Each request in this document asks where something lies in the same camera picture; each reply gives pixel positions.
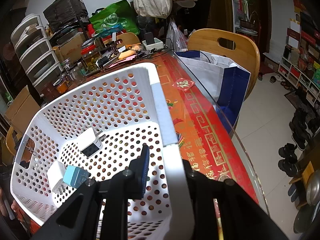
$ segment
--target blue shopping bag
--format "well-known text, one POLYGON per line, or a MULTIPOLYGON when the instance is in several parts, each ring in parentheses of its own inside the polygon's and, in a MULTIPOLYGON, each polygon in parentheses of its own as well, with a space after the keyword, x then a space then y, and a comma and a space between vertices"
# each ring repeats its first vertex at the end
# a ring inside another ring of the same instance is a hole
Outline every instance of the blue shopping bag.
MULTIPOLYGON (((229 133, 231 128, 223 114, 234 126, 248 88, 250 72, 230 58, 205 51, 176 52, 176 55, 220 107, 221 110, 213 103, 218 117, 229 133)), ((196 85, 200 90, 203 89, 197 81, 196 85)), ((212 98, 207 93, 204 95, 212 102, 212 98)))

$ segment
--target tiled floor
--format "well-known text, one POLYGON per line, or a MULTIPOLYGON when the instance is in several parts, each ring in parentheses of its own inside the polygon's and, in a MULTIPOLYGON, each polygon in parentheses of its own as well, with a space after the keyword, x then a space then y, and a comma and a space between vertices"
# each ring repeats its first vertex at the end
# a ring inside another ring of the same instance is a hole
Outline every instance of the tiled floor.
POLYGON ((236 132, 247 150, 266 195, 271 218, 289 239, 298 239, 293 222, 298 210, 288 196, 289 178, 278 168, 278 149, 293 143, 289 122, 295 108, 285 98, 280 82, 270 83, 270 76, 257 80, 252 93, 243 103, 236 132))

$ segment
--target potted plant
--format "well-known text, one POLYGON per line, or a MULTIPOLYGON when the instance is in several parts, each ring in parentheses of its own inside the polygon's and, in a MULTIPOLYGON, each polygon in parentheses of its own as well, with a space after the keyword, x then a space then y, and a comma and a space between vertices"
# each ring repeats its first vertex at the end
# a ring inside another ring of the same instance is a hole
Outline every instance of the potted plant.
POLYGON ((254 24, 250 22, 251 17, 256 11, 253 11, 248 20, 247 17, 247 6, 255 4, 255 0, 239 0, 242 8, 242 14, 239 15, 240 26, 246 29, 254 30, 254 24))

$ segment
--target green bag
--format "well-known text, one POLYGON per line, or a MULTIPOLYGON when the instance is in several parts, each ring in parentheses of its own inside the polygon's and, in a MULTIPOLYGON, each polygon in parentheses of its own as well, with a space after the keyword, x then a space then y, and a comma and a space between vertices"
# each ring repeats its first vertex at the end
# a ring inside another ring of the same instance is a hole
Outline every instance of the green bag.
POLYGON ((127 0, 110 4, 107 8, 89 19, 95 30, 110 28, 116 24, 121 24, 127 32, 139 34, 139 28, 134 22, 132 8, 127 0))

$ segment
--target blue charger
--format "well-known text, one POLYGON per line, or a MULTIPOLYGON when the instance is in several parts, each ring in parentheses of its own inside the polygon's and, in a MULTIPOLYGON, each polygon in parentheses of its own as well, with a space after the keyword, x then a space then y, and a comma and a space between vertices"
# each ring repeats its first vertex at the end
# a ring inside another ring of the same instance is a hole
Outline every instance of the blue charger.
POLYGON ((79 188, 89 177, 89 172, 76 166, 68 165, 63 182, 74 188, 79 188))

